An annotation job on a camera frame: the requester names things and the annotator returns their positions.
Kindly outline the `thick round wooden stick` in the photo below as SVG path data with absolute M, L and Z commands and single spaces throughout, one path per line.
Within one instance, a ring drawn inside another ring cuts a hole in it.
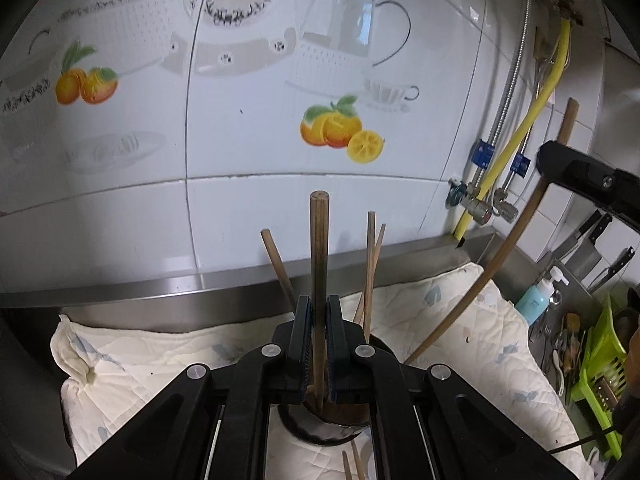
M 311 303 L 314 310 L 312 324 L 312 357 L 314 358 L 314 396 L 318 410 L 326 395 L 324 362 L 326 362 L 326 274 L 328 274 L 329 206 L 326 191 L 310 194 L 310 270 Z

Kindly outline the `thin wooden chopstick in cup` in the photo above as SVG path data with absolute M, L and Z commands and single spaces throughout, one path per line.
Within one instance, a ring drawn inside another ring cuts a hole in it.
M 376 239 L 373 247 L 371 269 L 368 271 L 366 284 L 364 284 L 363 292 L 361 293 L 358 306 L 352 320 L 356 323 L 362 323 L 370 310 L 371 297 L 373 292 L 374 276 L 376 266 L 378 265 L 378 258 L 380 258 L 380 252 L 384 242 L 384 236 L 386 231 L 386 224 L 383 223 L 378 232 L 378 238 Z

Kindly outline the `black utensil holder cup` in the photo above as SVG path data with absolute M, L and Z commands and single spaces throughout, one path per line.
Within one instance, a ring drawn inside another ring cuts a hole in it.
M 302 403 L 280 404 L 278 414 L 294 437 L 319 446 L 348 443 L 370 426 L 368 404 L 336 404 L 326 399 L 318 410 L 312 387 L 307 388 Z

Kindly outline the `cleaver knife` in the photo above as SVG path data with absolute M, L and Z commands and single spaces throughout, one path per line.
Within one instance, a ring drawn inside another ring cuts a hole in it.
M 578 280 L 585 278 L 602 256 L 597 251 L 596 241 L 613 221 L 610 214 L 601 214 L 595 210 L 582 222 L 566 240 L 551 253 L 552 261 L 561 261 L 567 255 L 570 258 L 564 263 L 565 269 Z

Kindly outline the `right angle valve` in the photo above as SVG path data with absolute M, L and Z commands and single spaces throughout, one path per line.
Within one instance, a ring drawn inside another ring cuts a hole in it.
M 509 200 L 509 192 L 505 188 L 497 188 L 492 196 L 495 216 L 505 222 L 513 223 L 518 218 L 518 207 Z

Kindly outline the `angle valve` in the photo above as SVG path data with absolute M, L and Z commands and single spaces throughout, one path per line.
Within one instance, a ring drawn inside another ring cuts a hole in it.
M 457 179 L 450 179 L 448 183 L 446 206 L 462 207 L 477 224 L 484 226 L 491 219 L 492 207 L 486 200 L 478 197 L 480 190 L 472 184 L 466 184 Z
M 518 218 L 518 207 L 509 200 L 509 192 L 505 188 L 497 188 L 492 196 L 495 216 L 505 222 L 513 223 Z

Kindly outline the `blue soap pump bottle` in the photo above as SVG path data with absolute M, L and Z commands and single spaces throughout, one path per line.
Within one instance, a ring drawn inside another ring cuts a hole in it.
M 556 282 L 568 284 L 568 279 L 563 271 L 557 266 L 552 266 L 548 273 L 536 281 L 521 296 L 520 300 L 515 304 L 515 310 L 525 318 L 528 325 L 533 325 L 548 308 L 549 302 L 555 293 Z

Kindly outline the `left angle valve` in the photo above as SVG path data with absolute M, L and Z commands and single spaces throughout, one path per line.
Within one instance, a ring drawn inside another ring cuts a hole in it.
M 466 184 L 457 179 L 450 179 L 448 183 L 446 206 L 462 207 L 477 224 L 484 226 L 491 219 L 492 207 L 486 200 L 478 197 L 480 190 L 472 184 Z

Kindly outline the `white quilted cloth mat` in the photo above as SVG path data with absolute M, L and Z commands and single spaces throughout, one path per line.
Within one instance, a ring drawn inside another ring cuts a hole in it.
M 415 367 L 448 366 L 571 476 L 592 478 L 590 463 L 576 448 L 577 431 L 530 352 L 526 319 L 495 283 L 487 282 L 445 333 L 426 343 L 482 272 L 467 263 L 432 278 L 376 288 L 371 339 Z M 88 460 L 187 367 L 216 370 L 267 344 L 286 348 L 288 338 L 276 333 L 282 325 L 300 328 L 311 342 L 311 300 L 302 298 L 285 314 L 182 334 L 90 327 L 62 316 L 50 350 L 65 374 L 61 401 L 76 460 Z

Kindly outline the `green plastic basket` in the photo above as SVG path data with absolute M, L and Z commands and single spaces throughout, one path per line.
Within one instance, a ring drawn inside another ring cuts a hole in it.
M 587 330 L 578 379 L 570 388 L 570 400 L 586 401 L 602 430 L 613 427 L 614 408 L 600 393 L 598 382 L 604 380 L 613 393 L 612 398 L 616 400 L 622 396 L 627 385 L 624 371 L 627 351 L 614 327 L 614 314 L 618 312 L 620 308 L 616 302 L 606 296 L 596 325 Z

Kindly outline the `black handled kitchen knife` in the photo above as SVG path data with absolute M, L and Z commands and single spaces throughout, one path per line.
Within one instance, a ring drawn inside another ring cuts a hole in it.
M 628 247 L 625 251 L 607 268 L 605 268 L 588 286 L 587 290 L 590 294 L 594 294 L 599 288 L 612 280 L 615 275 L 619 274 L 623 268 L 631 262 L 636 251 L 633 247 Z

